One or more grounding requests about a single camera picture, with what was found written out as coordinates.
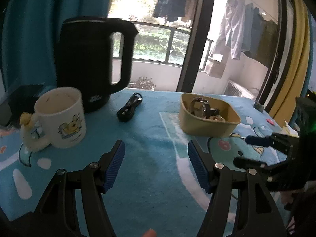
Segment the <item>right hand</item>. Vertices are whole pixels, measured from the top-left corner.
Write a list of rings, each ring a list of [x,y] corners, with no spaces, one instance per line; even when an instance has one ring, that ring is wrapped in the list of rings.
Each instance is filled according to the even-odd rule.
[[[280,192],[281,203],[284,205],[284,208],[287,211],[292,211],[293,193],[293,191]]]

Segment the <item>left hand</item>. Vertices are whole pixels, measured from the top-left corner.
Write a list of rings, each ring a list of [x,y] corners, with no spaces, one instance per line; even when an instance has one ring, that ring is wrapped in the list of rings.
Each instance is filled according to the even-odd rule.
[[[157,233],[153,229],[146,231],[142,237],[157,237]]]

